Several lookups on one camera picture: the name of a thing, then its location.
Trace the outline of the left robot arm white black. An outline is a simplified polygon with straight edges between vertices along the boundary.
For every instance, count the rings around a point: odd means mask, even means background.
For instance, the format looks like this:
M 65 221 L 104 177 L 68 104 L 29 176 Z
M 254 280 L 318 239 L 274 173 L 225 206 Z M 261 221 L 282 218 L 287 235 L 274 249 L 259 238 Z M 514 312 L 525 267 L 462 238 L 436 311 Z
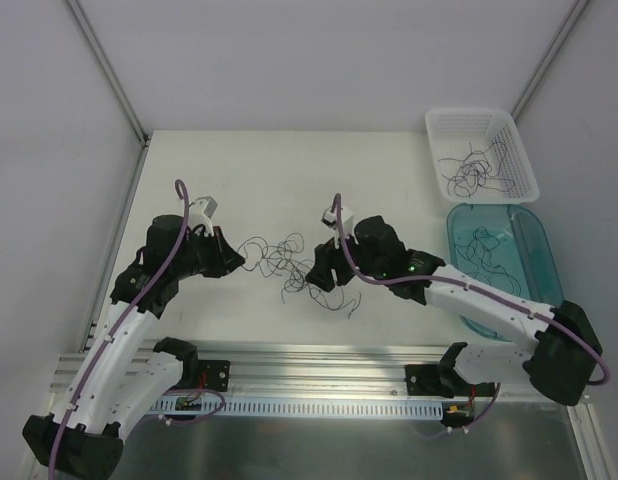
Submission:
M 104 325 L 65 393 L 46 415 L 32 415 L 23 437 L 49 478 L 108 479 L 125 441 L 149 408 L 170 388 L 194 389 L 196 347 L 166 337 L 132 379 L 125 377 L 137 350 L 158 323 L 181 281 L 222 278 L 244 264 L 210 215 L 160 215 L 144 246 L 115 280 Z

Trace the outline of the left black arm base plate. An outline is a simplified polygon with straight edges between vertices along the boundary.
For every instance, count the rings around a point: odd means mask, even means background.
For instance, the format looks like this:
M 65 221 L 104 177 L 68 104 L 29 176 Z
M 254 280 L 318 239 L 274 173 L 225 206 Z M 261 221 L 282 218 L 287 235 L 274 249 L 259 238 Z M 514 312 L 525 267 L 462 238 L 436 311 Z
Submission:
M 228 360 L 203 360 L 186 364 L 178 389 L 210 389 L 226 392 L 229 386 L 231 362 Z

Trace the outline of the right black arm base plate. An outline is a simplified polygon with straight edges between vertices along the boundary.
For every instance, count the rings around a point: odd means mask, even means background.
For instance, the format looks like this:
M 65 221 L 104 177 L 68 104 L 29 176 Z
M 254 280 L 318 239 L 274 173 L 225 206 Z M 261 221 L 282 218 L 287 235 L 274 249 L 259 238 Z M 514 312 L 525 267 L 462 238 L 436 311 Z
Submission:
M 404 366 L 405 384 L 409 396 L 491 397 L 496 384 L 470 384 L 453 369 L 437 364 L 408 364 Z

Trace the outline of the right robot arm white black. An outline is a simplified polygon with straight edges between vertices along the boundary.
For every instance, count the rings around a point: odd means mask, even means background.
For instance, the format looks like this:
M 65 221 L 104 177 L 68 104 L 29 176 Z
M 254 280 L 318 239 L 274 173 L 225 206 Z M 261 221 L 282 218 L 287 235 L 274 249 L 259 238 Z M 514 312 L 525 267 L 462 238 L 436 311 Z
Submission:
M 472 384 L 528 383 L 544 397 L 574 406 L 595 385 L 596 369 L 602 383 L 609 380 L 602 346 L 578 304 L 523 299 L 473 279 L 435 255 L 406 248 L 379 215 L 354 222 L 348 210 L 332 206 L 321 221 L 333 236 L 315 247 L 309 284 L 330 292 L 358 278 L 400 299 L 474 320 L 502 337 L 491 347 L 453 343 L 436 366 L 442 395 L 461 394 Z

